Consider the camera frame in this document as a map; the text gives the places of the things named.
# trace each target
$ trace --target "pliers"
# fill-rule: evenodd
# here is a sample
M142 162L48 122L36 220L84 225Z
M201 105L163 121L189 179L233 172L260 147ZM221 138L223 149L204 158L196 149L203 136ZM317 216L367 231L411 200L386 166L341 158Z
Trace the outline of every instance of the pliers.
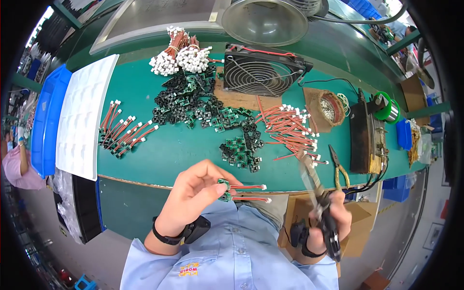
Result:
M332 155L332 160L334 161L334 165L335 165L335 187L337 188L337 190L342 190L342 187L340 185L340 171L341 171L343 173L343 176L345 176L347 188L349 188L349 177L348 177L347 171L340 164L337 153L335 153L335 150L332 148L332 145L329 145L329 149L330 149L330 154Z

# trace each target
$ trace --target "green spool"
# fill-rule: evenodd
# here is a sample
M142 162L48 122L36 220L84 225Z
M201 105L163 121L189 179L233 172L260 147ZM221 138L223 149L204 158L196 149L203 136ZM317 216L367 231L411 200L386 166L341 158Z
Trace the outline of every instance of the green spool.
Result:
M377 92L374 95L374 98L376 96L380 95L380 94L382 94L388 100L388 105L386 107L384 107L383 109L375 112L374 116L379 120L383 120L383 121L387 122L387 124L394 125L400 120L400 116L401 116L401 114L400 114L400 106L398 105L398 103L395 100L391 99L390 96L386 92L383 92L383 91ZM387 118L388 118L388 116L390 116L390 114L392 112L392 104L394 104L395 107L398 109L398 115L396 116L396 118L393 121L388 121Z

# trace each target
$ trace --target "fan grille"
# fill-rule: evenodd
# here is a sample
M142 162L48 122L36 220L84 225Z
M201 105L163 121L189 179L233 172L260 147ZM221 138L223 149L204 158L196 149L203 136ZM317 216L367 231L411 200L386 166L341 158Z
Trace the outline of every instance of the fan grille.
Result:
M275 62L250 61L230 63L224 80L228 89L244 94L280 97L295 81L295 73Z

